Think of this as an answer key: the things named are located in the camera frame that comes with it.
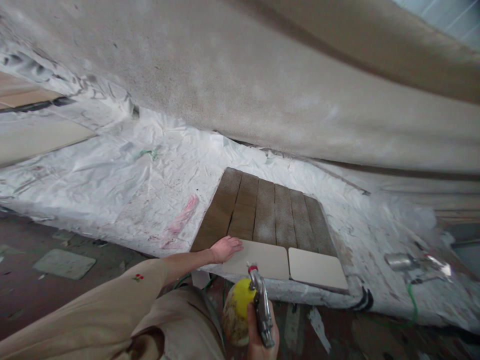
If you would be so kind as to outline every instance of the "plastic sheet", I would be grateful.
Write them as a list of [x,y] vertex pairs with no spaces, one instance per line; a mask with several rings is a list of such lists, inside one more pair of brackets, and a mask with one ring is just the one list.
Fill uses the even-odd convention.
[[[1,205],[44,219],[46,225],[163,257],[190,249],[224,169],[233,167],[323,204],[349,285],[345,295],[291,280],[267,280],[272,299],[349,308],[362,303],[364,291],[370,291],[371,310],[411,317],[404,279],[389,268],[384,255],[419,256],[414,241],[427,249],[449,251],[435,230],[431,208],[390,194],[368,195],[311,159],[245,146],[145,108],[139,108],[137,116],[124,95],[92,99],[93,85],[87,79],[83,84],[77,103],[48,110],[101,136],[0,169]],[[156,159],[148,154],[136,157],[141,151],[154,151]],[[181,221],[182,230],[175,231],[172,246],[165,234],[191,195],[197,196],[197,205],[188,211],[189,219]],[[205,270],[239,279],[222,273],[220,266]],[[453,283],[432,280],[415,285],[413,293],[421,324],[480,328],[478,285],[463,274]]]

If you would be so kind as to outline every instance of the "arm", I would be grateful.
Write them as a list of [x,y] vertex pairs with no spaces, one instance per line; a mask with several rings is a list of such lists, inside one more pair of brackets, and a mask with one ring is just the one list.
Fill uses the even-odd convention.
[[168,276],[165,285],[204,265],[222,264],[242,249],[242,242],[238,237],[225,236],[209,249],[165,257],[163,261],[168,266]]
[[130,345],[165,283],[242,249],[238,238],[226,236],[208,250],[143,261],[0,342],[0,360],[109,359]]

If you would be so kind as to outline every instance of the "sleeve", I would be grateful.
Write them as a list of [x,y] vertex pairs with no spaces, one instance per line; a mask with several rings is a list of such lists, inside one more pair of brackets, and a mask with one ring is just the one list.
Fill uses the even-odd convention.
[[113,357],[130,345],[167,275],[163,260],[141,262],[0,342],[0,359]]

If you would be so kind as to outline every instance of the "hand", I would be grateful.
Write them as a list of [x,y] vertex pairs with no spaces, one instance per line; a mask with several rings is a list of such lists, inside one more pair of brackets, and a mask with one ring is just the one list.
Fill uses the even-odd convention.
[[270,308],[271,322],[273,323],[271,337],[275,345],[267,349],[260,338],[259,329],[257,326],[257,314],[255,313],[254,304],[251,302],[246,308],[246,319],[248,321],[248,360],[274,360],[279,353],[280,334],[275,320],[274,307],[272,302],[268,300],[268,307]]
[[214,243],[210,251],[213,254],[213,263],[222,264],[230,260],[236,253],[243,250],[242,242],[238,237],[225,236]]

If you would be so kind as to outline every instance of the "dirty floor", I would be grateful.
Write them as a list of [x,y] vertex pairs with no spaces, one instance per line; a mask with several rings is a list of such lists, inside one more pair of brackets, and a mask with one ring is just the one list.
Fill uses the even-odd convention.
[[[0,340],[147,259],[115,244],[57,231],[27,217],[0,214]],[[33,269],[52,249],[94,258],[96,263],[80,280]],[[217,277],[205,290],[219,316],[231,286]],[[274,312],[279,359],[471,359],[456,336],[434,328],[387,328],[357,312],[279,301],[274,302]],[[394,324],[385,316],[369,316]],[[226,351],[228,360],[246,359],[245,347],[226,344]]]

